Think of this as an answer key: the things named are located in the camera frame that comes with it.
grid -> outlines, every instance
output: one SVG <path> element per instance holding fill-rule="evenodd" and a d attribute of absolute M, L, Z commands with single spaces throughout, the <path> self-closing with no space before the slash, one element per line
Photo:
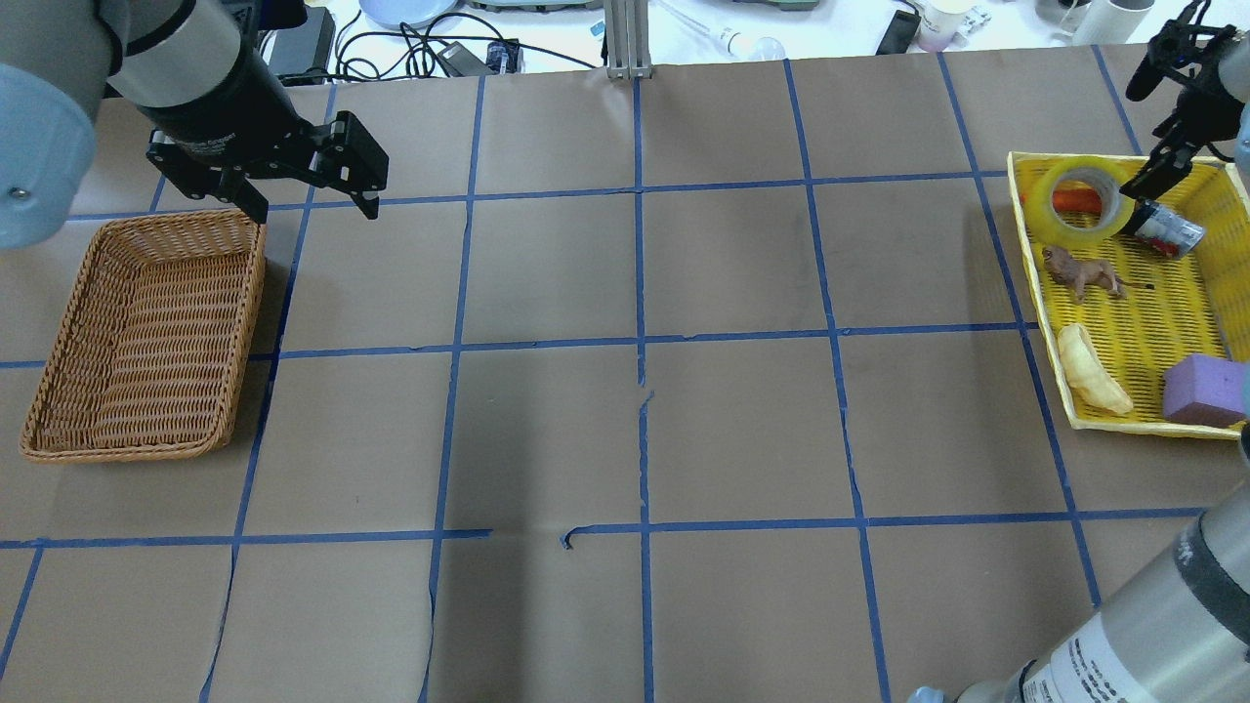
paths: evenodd
<path fill-rule="evenodd" d="M 1125 133 L 1132 144 L 1134 150 L 1140 154 L 1141 149 L 1134 134 L 1134 130 L 1129 123 L 1128 114 L 1124 105 L 1119 100 L 1116 86 L 1108 71 L 1106 63 L 1104 60 L 1102 53 L 1099 48 L 1092 48 L 1095 59 L 1098 61 L 1099 69 L 1102 74 L 1102 79 L 1111 94 L 1115 108 L 1120 115 L 1124 124 Z M 1042 377 L 1039 364 L 1036 362 L 1036 354 L 1034 353 L 1032 345 L 1029 339 L 1029 331 L 1036 329 L 1035 323 L 1025 321 L 1019 298 L 1015 291 L 1015 286 L 1011 280 L 1011 273 L 1008 266 L 1008 258 L 1004 253 L 1002 241 L 1000 239 L 991 208 L 990 200 L 986 195 L 986 189 L 984 184 L 985 178 L 1001 176 L 1005 171 L 986 171 L 981 170 L 978 164 L 976 155 L 972 148 L 972 143 L 969 135 L 969 129 L 965 124 L 964 115 L 960 108 L 960 100 L 956 95 L 955 85 L 951 80 L 950 70 L 948 68 L 946 60 L 942 55 L 938 55 L 938 63 L 941 69 L 941 74 L 945 81 L 945 88 L 955 113 L 955 119 L 959 125 L 960 136 L 962 139 L 964 150 L 969 161 L 968 171 L 955 171 L 955 173 L 929 173 L 929 174 L 882 174 L 882 175 L 866 175 L 866 176 L 844 176 L 844 178 L 814 178 L 811 163 L 809 159 L 809 149 L 806 134 L 804 130 L 802 113 L 800 110 L 800 95 L 794 79 L 794 73 L 790 61 L 784 63 L 786 86 L 790 96 L 790 108 L 794 115 L 794 126 L 798 134 L 799 149 L 802 161 L 802 178 L 801 179 L 789 179 L 789 180 L 766 180 L 766 181 L 735 181 L 735 183 L 708 183 L 708 184 L 674 184 L 674 185 L 645 185 L 642 178 L 642 95 L 641 86 L 638 81 L 632 85 L 632 119 L 634 119 L 634 184 L 631 188 L 622 189 L 584 189 L 584 190 L 552 190 L 552 191 L 540 191 L 540 193 L 506 193 L 506 194 L 478 194 L 476 193 L 476 173 L 478 173 L 478 156 L 481 138 L 481 116 L 482 116 L 482 104 L 485 100 L 485 79 L 479 79 L 478 91 L 476 91 L 476 108 L 474 118 L 474 130 L 472 130 L 472 146 L 471 158 L 469 168 L 469 181 L 468 189 L 464 195 L 452 196 L 426 196 L 426 198 L 405 198 L 405 199 L 384 199 L 384 205 L 396 205 L 396 204 L 418 204 L 418 203 L 461 203 L 465 206 L 466 224 L 462 238 L 462 248 L 460 256 L 460 271 L 459 271 L 459 288 L 458 288 L 458 303 L 455 314 L 455 333 L 451 344 L 439 344 L 439 345 L 426 345 L 426 346 L 402 346 L 402 348 L 345 348 L 345 349 L 315 349 L 315 350 L 284 350 L 282 349 L 282 334 L 286 326 L 286 318 L 290 310 L 290 303 L 292 291 L 296 284 L 296 278 L 299 273 L 299 263 L 302 253 L 304 238 L 309 225 L 309 218 L 315 209 L 321 208 L 344 208 L 352 206 L 351 203 L 320 203 L 314 201 L 314 189 L 309 189 L 305 201 L 300 205 L 275 205 L 274 210 L 299 210 L 301 211 L 301 221 L 299 229 L 299 236 L 295 244 L 295 251 L 291 261 L 290 275 L 288 278 L 286 289 L 282 294 L 281 313 L 279 316 L 278 334 L 275 338 L 275 344 L 272 352 L 264 354 L 254 354 L 252 360 L 265 360 L 270 362 L 268 383 L 265 385 L 265 392 L 261 400 L 260 419 L 256 430 L 255 439 L 251 445 L 250 458 L 248 462 L 248 472 L 244 482 L 242 495 L 239 502 L 238 519 L 235 523 L 235 529 L 232 534 L 225 535 L 200 535 L 200 537 L 146 537 L 146 538 L 68 538 L 68 539 L 49 539 L 39 538 L 32 540 L 9 540 L 0 542 L 0 549 L 16 549 L 16 550 L 29 550 L 31 553 L 30 568 L 24 583 L 22 593 L 19 599 L 18 607 L 15 609 L 11 627 L 5 638 L 4 650 L 0 653 L 0 677 L 2 677 L 5 667 L 8 664 L 9 657 L 12 652 L 14 644 L 20 635 L 22 614 L 26 609 L 28 600 L 30 598 L 31 589 L 39 577 L 40 562 L 49 549 L 86 549 L 86 548 L 109 548 L 109 547 L 136 547 L 136 545 L 230 545 L 231 547 L 231 574 L 230 585 L 232 588 L 234 582 L 234 569 L 238 564 L 239 549 L 245 544 L 299 544 L 299 543 L 350 543 L 350 542 L 394 542 L 394 540 L 429 540 L 432 545 L 431 565 L 430 565 L 430 578 L 429 578 L 429 594 L 431 600 L 431 617 L 436 612 L 438 598 L 439 598 L 439 575 L 440 575 L 440 563 L 442 545 L 445 540 L 458 540 L 458 539 L 485 539 L 489 538 L 490 529 L 448 529 L 446 524 L 446 502 L 448 502 L 448 484 L 449 484 L 449 472 L 451 465 L 451 445 L 452 445 L 452 432 L 454 420 L 456 412 L 456 397 L 458 397 L 458 384 L 459 384 L 459 372 L 460 372 L 460 359 L 465 353 L 475 352 L 499 352 L 499 350 L 516 350 L 516 349 L 545 349 L 545 348 L 580 348 L 580 346 L 635 346 L 638 352 L 638 380 L 640 387 L 646 385 L 646 352 L 649 345 L 658 344 L 682 344 L 691 341 L 739 341 L 739 340 L 761 340 L 761 339 L 828 339 L 829 352 L 832 362 L 834 369 L 834 382 L 838 393 L 839 402 L 839 418 L 840 418 L 840 439 L 846 453 L 848 464 L 848 478 L 851 489 L 851 499 L 854 504 L 854 517 L 849 518 L 812 518 L 812 519 L 755 519 L 755 520 L 706 520 L 706 522 L 661 522 L 654 523 L 650 518 L 650 489 L 649 489 L 649 403 L 651 397 L 648 397 L 642 402 L 638 412 L 638 447 L 639 447 L 639 497 L 640 497 L 640 510 L 639 519 L 636 523 L 618 523 L 618 524 L 591 524 L 575 527 L 569 530 L 561 539 L 566 549 L 574 547 L 574 538 L 578 535 L 592 535 L 592 534 L 638 534 L 640 538 L 640 573 L 641 583 L 639 584 L 640 598 L 641 598 L 641 632 L 642 632 L 642 672 L 644 672 L 644 695 L 650 703 L 655 700 L 655 667 L 654 667 L 654 644 L 652 644 L 652 607 L 651 607 L 651 535 L 656 533 L 686 533 L 686 532 L 724 532 L 724 530 L 786 530 L 786 529 L 842 529 L 842 530 L 855 530 L 859 538 L 859 550 L 860 550 L 860 567 L 862 569 L 864 587 L 868 599 L 868 613 L 870 619 L 870 630 L 872 639 L 872 650 L 876 662 L 876 674 L 880 688 L 880 697 L 882 702 L 889 703 L 891 700 L 889 673 L 888 673 L 888 655 L 885 650 L 885 644 L 881 634 L 881 623 L 878 605 L 876 584 L 874 578 L 872 568 L 872 554 L 870 547 L 870 530 L 878 527 L 908 527 L 908 525 L 970 525 L 970 524 L 1011 524 L 1011 523 L 1069 523 L 1072 530 L 1072 538 L 1076 544 L 1076 550 L 1080 555 L 1081 567 L 1084 570 L 1086 587 L 1089 590 L 1090 602 L 1096 607 L 1101 602 L 1101 593 L 1099 590 L 1099 584 L 1094 574 L 1092 563 L 1089 554 L 1089 548 L 1086 545 L 1082 523 L 1090 520 L 1119 520 L 1119 519 L 1138 519 L 1138 518 L 1176 518 L 1176 517 L 1192 517 L 1200 513 L 1200 507 L 1178 507 L 1178 508 L 1160 508 L 1160 509 L 1118 509 L 1118 510 L 1080 510 L 1075 497 L 1072 494 L 1071 484 L 1068 477 L 1068 472 L 1064 464 L 1062 453 L 1060 449 L 1059 439 L 1055 433 L 1055 428 L 1051 419 L 1050 408 L 1045 397 L 1042 387 Z M 326 119 L 334 114 L 335 109 L 336 89 L 331 86 L 330 95 L 326 106 Z M 825 256 L 822 251 L 822 239 L 820 234 L 820 216 L 816 208 L 816 193 L 815 188 L 819 185 L 831 185 L 831 184 L 850 184 L 850 183 L 879 183 L 879 181 L 908 181 L 908 180 L 944 180 L 944 179 L 968 179 L 975 184 L 976 193 L 980 200 L 980 205 L 989 226 L 990 238 L 994 245 L 995 256 L 998 259 L 998 265 L 1004 279 L 1006 293 L 1010 300 L 1012 320 L 1002 323 L 982 323 L 982 324 L 932 324 L 932 325 L 901 325 L 901 326 L 859 326 L 848 328 L 839 326 L 835 319 L 835 310 L 832 306 L 830 296 L 829 274 L 825 270 Z M 158 211 L 158 203 L 161 196 L 161 191 L 165 186 L 164 179 L 158 183 L 156 190 L 152 195 L 151 206 L 149 213 Z M 820 295 L 824 306 L 824 315 L 826 320 L 826 326 L 822 329 L 795 329 L 795 330 L 781 330 L 781 331 L 758 331 L 758 333 L 712 333 L 712 334 L 696 334 L 696 335 L 654 335 L 648 334 L 646 328 L 646 315 L 645 315 L 645 280 L 644 280 L 644 221 L 645 221 L 645 195 L 650 193 L 666 193 L 666 191 L 692 191 L 692 190 L 732 190 L 732 189 L 756 189 L 756 188 L 772 188 L 772 186 L 802 186 L 806 195 L 808 214 L 810 219 L 811 235 L 812 235 L 812 248 L 815 251 L 815 261 L 818 266 L 818 276 L 820 281 Z M 614 194 L 632 194 L 634 196 L 634 228 L 635 228 L 635 281 L 636 281 L 636 334 L 634 336 L 618 336 L 618 338 L 592 338 L 592 339 L 551 339 L 541 341 L 516 341 L 516 343 L 465 343 L 464 338 L 464 321 L 465 321 L 465 299 L 468 289 L 469 278 L 469 259 L 472 241 L 472 221 L 474 221 L 474 205 L 480 200 L 509 200 L 509 199 L 531 199 L 531 198 L 562 198 L 562 196 L 598 196 L 598 195 L 614 195 Z M 122 216 L 132 216 L 146 213 L 110 213 L 110 214 L 96 214 L 96 215 L 75 215 L 72 220 L 106 220 Z M 849 336 L 864 336 L 864 335 L 894 335 L 894 334 L 929 334 L 929 333 L 951 333 L 951 331 L 1015 331 L 1019 335 L 1020 344 L 1025 353 L 1026 363 L 1031 375 L 1032 388 L 1036 395 L 1036 402 L 1041 410 L 1041 418 L 1045 424 L 1046 435 L 1049 439 L 1050 450 L 1054 459 L 1056 479 L 1062 492 L 1065 509 L 1061 512 L 1038 512 L 1038 513 L 985 513 L 985 514 L 949 514 L 949 515 L 915 515 L 915 517 L 871 517 L 866 514 L 864 508 L 864 500 L 860 495 L 859 484 L 855 473 L 855 459 L 851 447 L 850 435 L 848 432 L 848 394 L 845 378 L 842 374 L 841 364 L 841 339 Z M 444 437 L 442 437 L 442 449 L 440 459 L 440 472 L 439 472 L 439 489 L 438 489 L 438 502 L 436 502 L 436 515 L 435 527 L 431 530 L 408 530 L 408 532 L 375 532 L 375 533 L 331 533 L 331 534 L 244 534 L 244 527 L 248 518 L 249 502 L 251 498 L 251 490 L 256 472 L 256 463 L 260 453 L 261 442 L 265 434 L 265 425 L 269 417 L 270 404 L 272 402 L 274 383 L 276 380 L 278 370 L 282 360 L 286 359 L 305 359 L 305 358 L 319 358 L 319 357 L 368 357 L 368 355 L 396 355 L 396 354 L 438 354 L 445 353 L 450 354 L 450 379 L 449 390 L 446 397 L 446 414 L 444 424 Z M 28 369 L 39 368 L 42 362 L 30 360 L 30 362 L 0 362 L 0 370 L 4 369 Z M 226 617 L 229 612 L 229 595 L 228 595 L 228 610 L 222 613 L 221 622 L 219 625 L 219 640 L 218 645 L 220 648 L 220 634 L 225 627 Z M 434 648 L 434 638 L 431 635 L 431 655 Z M 208 700 L 209 693 L 211 690 L 214 677 L 214 668 L 210 668 L 208 679 L 204 683 L 200 699 Z M 426 668 L 426 680 L 422 685 L 420 700 L 424 703 L 428 699 L 428 683 L 429 683 L 429 668 Z"/>

sponge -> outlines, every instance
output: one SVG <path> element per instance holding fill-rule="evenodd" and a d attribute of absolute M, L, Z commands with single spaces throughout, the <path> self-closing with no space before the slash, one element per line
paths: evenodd
<path fill-rule="evenodd" d="M 1188 425 L 1229 427 L 1246 417 L 1241 399 L 1246 367 L 1190 354 L 1164 372 L 1164 418 Z"/>

yellow plastic basket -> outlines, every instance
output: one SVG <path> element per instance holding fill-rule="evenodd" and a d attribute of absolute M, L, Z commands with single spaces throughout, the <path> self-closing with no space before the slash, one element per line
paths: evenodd
<path fill-rule="evenodd" d="M 1109 300 L 1105 290 L 1091 288 L 1085 304 L 1078 305 L 1072 290 L 1052 281 L 1041 268 L 1042 245 L 1030 235 L 1020 203 L 1021 193 L 1029 193 L 1051 166 L 1069 156 L 1072 154 L 1008 155 L 1025 275 L 1068 419 L 1076 429 L 1238 438 L 1240 425 L 1186 425 L 1162 418 L 1164 372 L 1185 357 L 1201 353 L 1250 360 L 1250 198 L 1236 169 L 1215 159 L 1195 159 L 1194 173 L 1160 198 L 1164 205 L 1206 228 L 1206 236 L 1189 256 L 1168 260 L 1120 235 L 1078 251 L 1082 259 L 1108 259 L 1130 283 L 1155 286 L 1130 288 L 1126 300 Z M 1145 163 L 1141 156 L 1105 158 L 1124 164 L 1130 173 Z M 1081 219 L 1096 215 L 1064 218 L 1089 226 L 1092 223 Z M 1128 415 L 1090 407 L 1068 387 L 1055 338 L 1072 323 L 1089 329 L 1102 365 L 1132 398 L 1134 409 Z"/>

tape roll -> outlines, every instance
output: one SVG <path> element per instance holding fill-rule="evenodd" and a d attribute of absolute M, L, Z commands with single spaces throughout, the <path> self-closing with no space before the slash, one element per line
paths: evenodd
<path fill-rule="evenodd" d="M 1128 179 L 1115 161 L 1099 156 L 1071 156 L 1051 166 L 1029 191 L 1024 203 L 1025 224 L 1044 244 L 1065 249 L 1086 249 L 1124 229 L 1132 216 L 1132 200 L 1120 195 L 1120 184 Z M 1102 201 L 1099 221 L 1091 228 L 1072 226 L 1059 218 L 1052 199 L 1064 181 L 1089 185 Z"/>

black phone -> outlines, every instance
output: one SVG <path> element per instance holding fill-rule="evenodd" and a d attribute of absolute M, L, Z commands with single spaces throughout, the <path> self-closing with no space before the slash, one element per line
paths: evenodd
<path fill-rule="evenodd" d="M 906 54 L 908 46 L 911 46 L 911 40 L 916 38 L 919 29 L 920 15 L 895 10 L 894 20 L 890 21 L 890 26 L 885 29 L 885 36 L 881 38 L 881 45 L 876 48 L 876 55 Z"/>

